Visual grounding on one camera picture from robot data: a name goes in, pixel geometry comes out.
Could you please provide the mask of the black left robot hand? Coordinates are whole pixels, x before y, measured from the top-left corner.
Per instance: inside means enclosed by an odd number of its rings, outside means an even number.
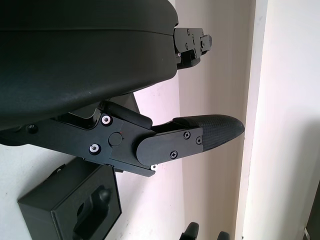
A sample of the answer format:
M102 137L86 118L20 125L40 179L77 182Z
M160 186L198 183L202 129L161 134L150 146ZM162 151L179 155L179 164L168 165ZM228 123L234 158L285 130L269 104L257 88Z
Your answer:
M196 66L212 46L167 0L3 0L0 142L150 177L240 136L227 115L150 118L111 101Z

